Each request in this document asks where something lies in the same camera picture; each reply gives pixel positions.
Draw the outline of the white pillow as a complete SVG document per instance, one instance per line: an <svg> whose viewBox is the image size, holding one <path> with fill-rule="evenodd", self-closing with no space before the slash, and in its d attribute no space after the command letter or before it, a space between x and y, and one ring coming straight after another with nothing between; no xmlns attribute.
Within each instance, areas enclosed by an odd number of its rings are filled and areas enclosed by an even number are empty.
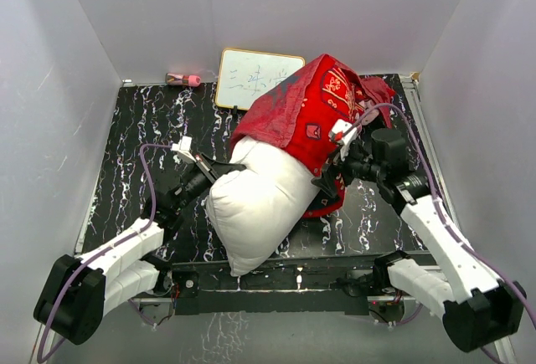
<svg viewBox="0 0 536 364"><path fill-rule="evenodd" d="M206 210L224 245L230 273L239 277L276 251L319 188L296 158L248 136L235 145L231 161L245 169L216 180Z"/></svg>

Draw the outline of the red patterned pillowcase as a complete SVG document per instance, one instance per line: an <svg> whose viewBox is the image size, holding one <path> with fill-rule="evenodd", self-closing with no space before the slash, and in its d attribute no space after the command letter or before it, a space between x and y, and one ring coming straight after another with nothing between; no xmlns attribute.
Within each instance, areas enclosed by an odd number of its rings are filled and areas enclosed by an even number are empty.
<svg viewBox="0 0 536 364"><path fill-rule="evenodd" d="M270 144L301 162L315 177L335 150L328 134L338 119L391 124L387 104L394 91L383 79L361 77L334 57L323 54L256 100L244 115L230 146L244 137ZM302 218L321 217L340 208L342 197L319 190Z"/></svg>

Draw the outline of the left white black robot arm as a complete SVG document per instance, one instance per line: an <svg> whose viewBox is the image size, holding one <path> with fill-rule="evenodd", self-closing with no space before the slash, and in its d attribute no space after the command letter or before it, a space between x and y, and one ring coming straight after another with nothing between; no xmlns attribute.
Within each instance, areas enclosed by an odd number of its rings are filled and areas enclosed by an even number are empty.
<svg viewBox="0 0 536 364"><path fill-rule="evenodd" d="M129 228L89 253L65 254L54 262L33 310L34 319L80 345L106 314L130 298L148 291L155 296L167 294L173 276L148 262L147 255L178 231L181 212L192 201L223 175L244 169L204 154L195 156L177 186L150 196Z"/></svg>

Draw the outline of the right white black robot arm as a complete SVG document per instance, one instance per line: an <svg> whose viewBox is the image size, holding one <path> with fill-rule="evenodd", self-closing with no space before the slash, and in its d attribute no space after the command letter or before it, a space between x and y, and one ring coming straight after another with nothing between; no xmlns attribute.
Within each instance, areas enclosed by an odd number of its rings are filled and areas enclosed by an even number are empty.
<svg viewBox="0 0 536 364"><path fill-rule="evenodd" d="M464 243L442 201L433 197L427 176L411 168L403 135L396 129L377 129L370 150L356 138L350 123L340 120L333 126L328 139L336 148L312 184L334 197L336 176L346 185L354 179L375 183L383 200L424 242L442 273L432 274L397 250L374 261L374 287L386 295L400 290L415 297L441 320L452 343L464 352L516 333L524 311L523 289L518 283L508 285Z"/></svg>

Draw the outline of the small yellow-framed whiteboard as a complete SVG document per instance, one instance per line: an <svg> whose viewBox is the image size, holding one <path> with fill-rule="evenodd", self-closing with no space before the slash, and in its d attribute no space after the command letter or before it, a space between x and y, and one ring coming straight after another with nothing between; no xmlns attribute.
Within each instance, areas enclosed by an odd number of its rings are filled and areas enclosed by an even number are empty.
<svg viewBox="0 0 536 364"><path fill-rule="evenodd" d="M301 56L224 49L214 103L220 108L248 110L259 97L305 64Z"/></svg>

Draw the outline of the pink whiteboard marker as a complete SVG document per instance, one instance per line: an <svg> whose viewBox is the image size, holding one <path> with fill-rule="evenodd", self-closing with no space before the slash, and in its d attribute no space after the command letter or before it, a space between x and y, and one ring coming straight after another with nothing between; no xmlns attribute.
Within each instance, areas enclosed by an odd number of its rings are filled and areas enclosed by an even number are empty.
<svg viewBox="0 0 536 364"><path fill-rule="evenodd" d="M198 87L201 84L200 77L193 74L166 73L165 80L170 86Z"/></svg>

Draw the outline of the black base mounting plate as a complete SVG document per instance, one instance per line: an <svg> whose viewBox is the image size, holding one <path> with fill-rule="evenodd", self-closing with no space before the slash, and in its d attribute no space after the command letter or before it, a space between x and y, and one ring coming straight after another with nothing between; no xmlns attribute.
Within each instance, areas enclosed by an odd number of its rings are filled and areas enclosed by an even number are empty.
<svg viewBox="0 0 536 364"><path fill-rule="evenodd" d="M142 305L168 302L174 315L339 312L388 322L409 316L415 306L408 295L374 284L371 255L273 258L240 277L224 261L147 260L161 277L154 290L136 299Z"/></svg>

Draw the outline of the aluminium frame rail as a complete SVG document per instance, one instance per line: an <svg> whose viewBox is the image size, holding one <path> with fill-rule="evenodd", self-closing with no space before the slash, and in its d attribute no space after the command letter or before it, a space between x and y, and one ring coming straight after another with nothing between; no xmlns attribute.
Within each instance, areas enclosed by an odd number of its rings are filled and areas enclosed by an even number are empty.
<svg viewBox="0 0 536 364"><path fill-rule="evenodd" d="M298 122L309 98L291 101L295 88L312 79L293 74L261 96L235 131L233 159L193 154L191 138L168 149L189 165L178 185L153 193L141 216L120 235L80 257L58 258L33 311L36 321L66 340L86 342L102 318L123 302L154 289L160 271L148 255L180 226L183 210L208 192L210 220L226 248L231 287L219 287L219 306L252 295L270 310L297 308L303 295L341 290L364 303L375 290L410 295L438 316L451 341L474 351L518 330L526 295L480 257L452 222L429 172L410 169L406 154L412 132L390 124L390 103L373 95L353 104L346 116L329 118L315 109ZM374 182L382 198L424 241L440 275L403 251L378 257L370 274L317 287L293 283L272 290L260 282L260 267L276 245L314 208L340 201L353 180Z"/></svg>

